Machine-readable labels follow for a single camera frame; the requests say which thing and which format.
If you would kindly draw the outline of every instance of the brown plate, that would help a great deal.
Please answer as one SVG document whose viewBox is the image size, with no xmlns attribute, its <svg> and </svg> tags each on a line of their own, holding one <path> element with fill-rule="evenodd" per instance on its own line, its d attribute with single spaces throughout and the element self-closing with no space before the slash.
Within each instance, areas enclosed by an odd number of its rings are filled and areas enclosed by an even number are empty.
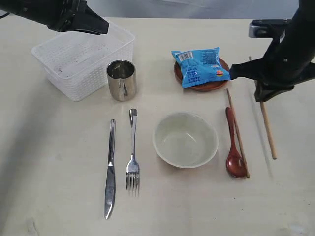
<svg viewBox="0 0 315 236">
<path fill-rule="evenodd" d="M 230 71 L 230 68 L 228 67 L 228 65 L 226 64 L 225 61 L 223 61 L 223 59 L 219 58 L 220 63 L 222 65 L 222 67 L 227 70 Z M 182 71 L 180 66 L 178 65 L 177 62 L 175 62 L 174 65 L 174 72 L 175 72 L 175 77 L 178 80 L 178 82 L 180 82 L 182 84 L 183 81 L 183 75 L 182 75 Z M 228 80 L 222 80 L 222 81 L 213 81 L 213 82 L 207 82 L 201 85 L 195 85 L 192 87 L 189 87 L 190 89 L 196 90 L 196 91 L 200 91 L 200 92 L 208 92 L 208 91 L 212 91 L 218 88 L 221 88 L 223 85 L 225 85 L 228 82 Z"/>
</svg>

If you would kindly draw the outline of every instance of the metal cup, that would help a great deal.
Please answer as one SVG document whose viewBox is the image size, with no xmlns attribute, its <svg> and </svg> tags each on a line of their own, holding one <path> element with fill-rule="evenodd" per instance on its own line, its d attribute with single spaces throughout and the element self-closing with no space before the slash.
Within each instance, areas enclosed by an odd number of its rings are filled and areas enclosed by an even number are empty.
<svg viewBox="0 0 315 236">
<path fill-rule="evenodd" d="M 137 92 L 136 68 L 127 60 L 116 60 L 106 69 L 109 90 L 118 101 L 128 101 Z"/>
</svg>

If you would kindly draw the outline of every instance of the fork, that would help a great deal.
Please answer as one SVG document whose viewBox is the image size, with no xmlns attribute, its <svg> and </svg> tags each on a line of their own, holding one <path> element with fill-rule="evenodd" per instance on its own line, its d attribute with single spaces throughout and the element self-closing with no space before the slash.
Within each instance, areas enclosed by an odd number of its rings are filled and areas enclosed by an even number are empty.
<svg viewBox="0 0 315 236">
<path fill-rule="evenodd" d="M 126 168 L 126 189 L 137 191 L 140 188 L 140 167 L 136 162 L 135 156 L 135 136 L 136 136 L 136 125 L 137 125 L 138 111 L 131 109 L 129 112 L 130 125 L 131 125 L 131 159 Z"/>
</svg>

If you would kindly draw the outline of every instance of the plastic storage basket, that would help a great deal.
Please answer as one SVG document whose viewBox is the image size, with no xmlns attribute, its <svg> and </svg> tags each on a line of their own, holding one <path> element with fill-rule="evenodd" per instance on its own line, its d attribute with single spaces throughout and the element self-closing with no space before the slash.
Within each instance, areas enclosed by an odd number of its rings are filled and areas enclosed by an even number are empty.
<svg viewBox="0 0 315 236">
<path fill-rule="evenodd" d="M 65 32 L 32 49 L 49 81 L 72 101 L 80 101 L 107 83 L 106 67 L 132 61 L 134 36 L 109 22 L 107 35 Z"/>
</svg>

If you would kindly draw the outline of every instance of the wooden stick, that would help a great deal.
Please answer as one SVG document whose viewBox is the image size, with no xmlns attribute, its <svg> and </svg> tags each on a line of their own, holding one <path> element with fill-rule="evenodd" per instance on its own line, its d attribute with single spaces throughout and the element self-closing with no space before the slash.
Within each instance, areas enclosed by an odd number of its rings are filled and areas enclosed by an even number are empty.
<svg viewBox="0 0 315 236">
<path fill-rule="evenodd" d="M 276 149 L 275 149 L 275 145 L 274 145 L 274 140 L 273 140 L 272 134 L 271 134 L 269 119 L 267 117 L 267 111 L 265 108 L 265 104 L 263 102 L 260 102 L 260 108 L 261 108 L 262 117 L 263 117 L 264 123 L 265 123 L 265 128 L 266 128 L 266 132 L 267 132 L 267 137 L 268 137 L 268 142 L 269 142 L 269 146 L 270 146 L 272 159 L 276 160 L 277 159 L 277 153 L 276 153 Z"/>
<path fill-rule="evenodd" d="M 230 107 L 231 107 L 233 115 L 234 115 L 235 130 L 236 130 L 236 135 L 237 135 L 237 139 L 238 139 L 238 144 L 240 145 L 241 156 L 243 158 L 243 161 L 244 161 L 244 164 L 245 164 L 245 168 L 246 168 L 246 177 L 250 178 L 251 176 L 250 176 L 250 173 L 248 171 L 248 166 L 247 166 L 247 162 L 246 162 L 246 159 L 245 159 L 245 154 L 244 154 L 244 149 L 243 149 L 243 142 L 242 142 L 240 130 L 238 128 L 237 119 L 236 119 L 236 116 L 235 116 L 231 94 L 230 94 L 230 91 L 228 90 L 228 88 L 226 89 L 226 92 L 227 92 L 227 96 L 228 96 L 228 101 L 230 102 Z"/>
</svg>

